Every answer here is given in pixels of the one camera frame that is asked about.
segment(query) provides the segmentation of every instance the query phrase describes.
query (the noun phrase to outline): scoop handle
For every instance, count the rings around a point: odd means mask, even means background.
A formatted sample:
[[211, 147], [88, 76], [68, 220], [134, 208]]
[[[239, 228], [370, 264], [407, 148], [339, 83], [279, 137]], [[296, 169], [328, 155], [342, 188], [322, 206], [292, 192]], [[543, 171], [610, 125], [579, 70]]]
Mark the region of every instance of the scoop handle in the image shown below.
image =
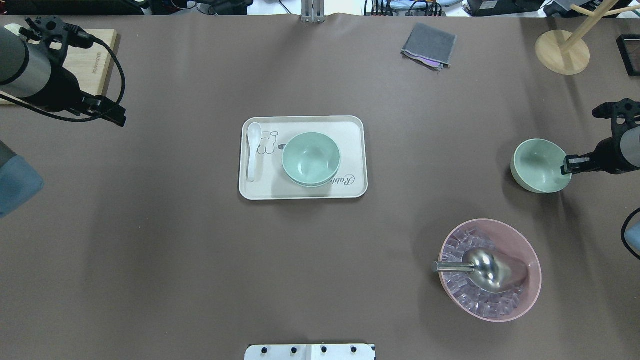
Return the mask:
[[465, 272], [471, 274], [476, 268], [470, 263], [444, 263], [442, 261], [434, 261], [431, 264], [433, 272]]

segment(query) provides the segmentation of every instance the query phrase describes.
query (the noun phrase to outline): metal scoop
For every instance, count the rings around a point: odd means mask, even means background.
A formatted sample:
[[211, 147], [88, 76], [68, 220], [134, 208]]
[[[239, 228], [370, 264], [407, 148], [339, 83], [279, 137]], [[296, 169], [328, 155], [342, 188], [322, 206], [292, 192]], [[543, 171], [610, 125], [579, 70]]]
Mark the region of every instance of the metal scoop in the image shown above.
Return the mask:
[[471, 249], [462, 256], [462, 261], [434, 261], [431, 269], [433, 272], [465, 272], [479, 288], [494, 294], [522, 285], [529, 275], [522, 261], [488, 249]]

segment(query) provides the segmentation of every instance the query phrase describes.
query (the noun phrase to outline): white bracket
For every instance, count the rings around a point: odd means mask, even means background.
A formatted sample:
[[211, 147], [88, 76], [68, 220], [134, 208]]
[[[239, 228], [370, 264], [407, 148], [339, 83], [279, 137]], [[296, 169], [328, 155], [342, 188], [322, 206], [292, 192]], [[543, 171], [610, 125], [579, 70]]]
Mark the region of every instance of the white bracket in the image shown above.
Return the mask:
[[373, 344], [251, 345], [244, 360], [376, 360]]
[[324, 0], [302, 0], [302, 22], [324, 22]]

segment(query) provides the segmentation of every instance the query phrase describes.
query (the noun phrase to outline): white metal plate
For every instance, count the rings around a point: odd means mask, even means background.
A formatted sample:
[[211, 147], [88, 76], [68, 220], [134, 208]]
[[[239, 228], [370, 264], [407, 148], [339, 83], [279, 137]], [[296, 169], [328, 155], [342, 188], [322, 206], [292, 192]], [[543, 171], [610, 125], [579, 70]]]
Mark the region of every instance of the white metal plate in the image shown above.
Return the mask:
[[[246, 178], [249, 162], [247, 128], [258, 122], [262, 141], [258, 148], [255, 181]], [[326, 185], [305, 188], [287, 177], [282, 151], [289, 140], [302, 133], [329, 136], [340, 148], [338, 174]], [[336, 199], [362, 196], [369, 187], [364, 126], [354, 116], [254, 117], [242, 128], [240, 148], [240, 194], [249, 200]]]
[[375, 360], [374, 344], [251, 345], [244, 360]]

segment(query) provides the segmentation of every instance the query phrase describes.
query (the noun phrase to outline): white spoon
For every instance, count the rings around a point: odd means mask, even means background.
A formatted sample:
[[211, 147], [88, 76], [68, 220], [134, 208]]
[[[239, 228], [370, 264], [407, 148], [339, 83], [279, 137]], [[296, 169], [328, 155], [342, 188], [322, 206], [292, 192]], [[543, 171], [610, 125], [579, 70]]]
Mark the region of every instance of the white spoon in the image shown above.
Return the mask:
[[262, 139], [262, 128], [257, 122], [252, 122], [246, 130], [249, 139], [249, 167], [246, 170], [246, 177], [249, 181], [255, 180], [255, 155]]

